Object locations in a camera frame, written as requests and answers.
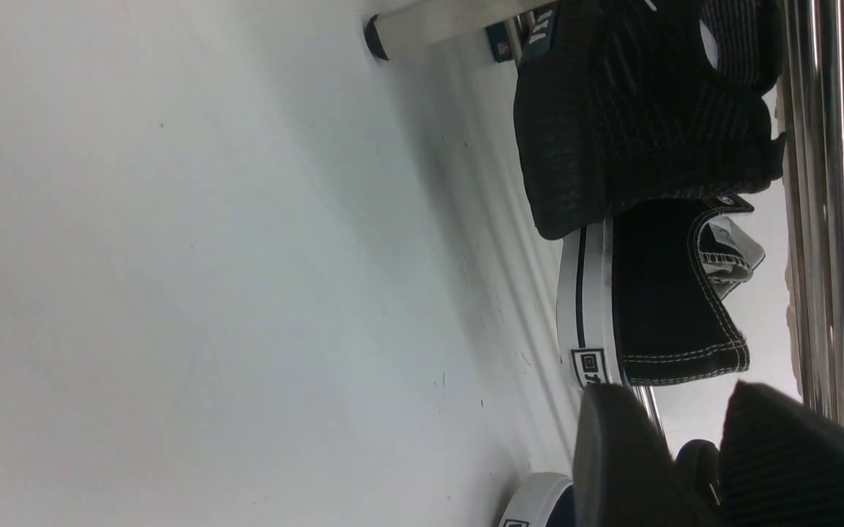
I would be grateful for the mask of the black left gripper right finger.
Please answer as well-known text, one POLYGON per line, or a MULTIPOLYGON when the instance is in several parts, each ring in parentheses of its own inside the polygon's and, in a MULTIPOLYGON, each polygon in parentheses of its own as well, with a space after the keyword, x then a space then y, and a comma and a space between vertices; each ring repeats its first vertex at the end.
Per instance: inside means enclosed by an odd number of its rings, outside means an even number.
POLYGON ((766 384, 737 384, 720 447, 733 526, 844 526, 844 427, 766 384))

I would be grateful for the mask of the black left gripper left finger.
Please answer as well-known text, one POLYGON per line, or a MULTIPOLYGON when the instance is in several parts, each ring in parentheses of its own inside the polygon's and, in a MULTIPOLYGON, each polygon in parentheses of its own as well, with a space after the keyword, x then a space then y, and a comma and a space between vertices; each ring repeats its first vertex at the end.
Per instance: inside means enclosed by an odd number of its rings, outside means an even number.
POLYGON ((576 526, 713 526, 632 391, 583 390, 572 465, 576 526))

